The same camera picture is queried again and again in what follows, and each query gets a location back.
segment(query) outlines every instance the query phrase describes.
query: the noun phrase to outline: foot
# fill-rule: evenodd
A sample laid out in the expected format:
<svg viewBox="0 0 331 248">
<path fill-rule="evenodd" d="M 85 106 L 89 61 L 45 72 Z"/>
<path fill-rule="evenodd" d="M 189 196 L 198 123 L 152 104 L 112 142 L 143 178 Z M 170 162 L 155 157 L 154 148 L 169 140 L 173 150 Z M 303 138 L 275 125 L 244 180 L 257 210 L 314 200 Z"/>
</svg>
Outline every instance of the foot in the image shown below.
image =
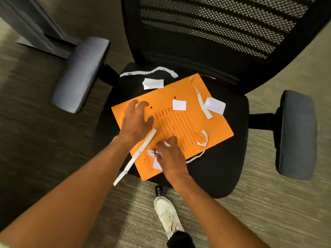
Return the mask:
<svg viewBox="0 0 331 248">
<path fill-rule="evenodd" d="M 165 229 L 168 239 L 176 231 L 184 231 L 183 226 L 179 221 L 176 209 L 169 199 L 162 196 L 155 198 L 154 208 Z"/>
</svg>

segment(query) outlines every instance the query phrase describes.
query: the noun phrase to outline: gray armrest pad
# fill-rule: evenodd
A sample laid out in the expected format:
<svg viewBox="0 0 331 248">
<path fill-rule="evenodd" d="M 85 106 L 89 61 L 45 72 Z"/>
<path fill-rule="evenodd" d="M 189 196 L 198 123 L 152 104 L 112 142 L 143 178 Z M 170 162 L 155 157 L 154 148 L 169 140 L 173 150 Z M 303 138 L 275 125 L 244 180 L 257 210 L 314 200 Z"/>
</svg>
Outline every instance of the gray armrest pad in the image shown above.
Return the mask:
<svg viewBox="0 0 331 248">
<path fill-rule="evenodd" d="M 317 123 L 312 98 L 285 91 L 280 110 L 282 129 L 277 148 L 278 171 L 288 177 L 309 180 L 317 156 Z"/>
<path fill-rule="evenodd" d="M 109 45 L 107 39 L 90 37 L 77 46 L 68 60 L 67 70 L 56 86 L 52 104 L 71 113 L 80 110 Z"/>
</svg>

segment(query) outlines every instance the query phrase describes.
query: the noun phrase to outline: forearm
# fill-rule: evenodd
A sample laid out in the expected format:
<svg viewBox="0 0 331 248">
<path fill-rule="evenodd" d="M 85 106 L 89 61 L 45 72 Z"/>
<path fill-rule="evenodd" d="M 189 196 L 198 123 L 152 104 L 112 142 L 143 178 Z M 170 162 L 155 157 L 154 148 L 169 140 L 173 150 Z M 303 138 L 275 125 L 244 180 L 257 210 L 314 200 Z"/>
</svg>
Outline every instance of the forearm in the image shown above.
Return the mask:
<svg viewBox="0 0 331 248">
<path fill-rule="evenodd" d="M 132 145 L 119 137 L 0 233 L 11 248 L 81 247 Z"/>
<path fill-rule="evenodd" d="M 179 179 L 173 187 L 189 205 L 212 248 L 269 247 L 221 204 L 205 193 L 190 176 Z"/>
</svg>

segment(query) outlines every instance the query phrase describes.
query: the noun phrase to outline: hand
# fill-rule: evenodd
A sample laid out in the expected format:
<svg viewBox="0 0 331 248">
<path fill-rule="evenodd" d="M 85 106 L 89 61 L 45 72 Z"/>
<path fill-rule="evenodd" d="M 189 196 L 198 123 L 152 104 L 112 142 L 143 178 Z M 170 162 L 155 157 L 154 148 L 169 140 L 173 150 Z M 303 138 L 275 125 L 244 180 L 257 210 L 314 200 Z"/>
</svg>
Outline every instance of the hand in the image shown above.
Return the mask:
<svg viewBox="0 0 331 248">
<path fill-rule="evenodd" d="M 170 145 L 169 147 L 163 141 L 156 144 L 156 150 L 162 153 L 163 156 L 161 157 L 160 154 L 156 153 L 156 157 L 166 179 L 174 187 L 178 179 L 190 175 L 188 174 L 184 154 L 178 146 L 177 137 L 170 137 L 166 142 Z"/>
<path fill-rule="evenodd" d="M 154 117 L 150 116 L 145 122 L 145 107 L 148 102 L 142 101 L 136 104 L 138 100 L 132 100 L 124 111 L 122 128 L 119 137 L 129 140 L 132 147 L 142 141 L 153 127 Z"/>
</svg>

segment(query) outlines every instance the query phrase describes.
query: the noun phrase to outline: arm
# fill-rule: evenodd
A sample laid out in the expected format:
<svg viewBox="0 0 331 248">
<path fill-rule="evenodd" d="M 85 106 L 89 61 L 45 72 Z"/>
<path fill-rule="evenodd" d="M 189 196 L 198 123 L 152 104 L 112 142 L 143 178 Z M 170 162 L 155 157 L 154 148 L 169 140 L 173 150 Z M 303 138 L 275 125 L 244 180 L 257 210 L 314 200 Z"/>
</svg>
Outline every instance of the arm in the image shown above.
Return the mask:
<svg viewBox="0 0 331 248">
<path fill-rule="evenodd" d="M 163 142 L 157 144 L 158 162 L 165 177 L 173 188 L 189 205 L 208 242 L 213 248 L 268 248 L 258 236 L 248 229 L 221 204 L 205 193 L 190 177 L 187 171 L 184 154 L 177 144 L 177 138 L 167 140 L 169 147 Z"/>
<path fill-rule="evenodd" d="M 120 134 L 98 155 L 19 216 L 0 233 L 11 248 L 81 247 L 129 151 L 152 129 L 147 102 L 126 108 Z"/>
</svg>

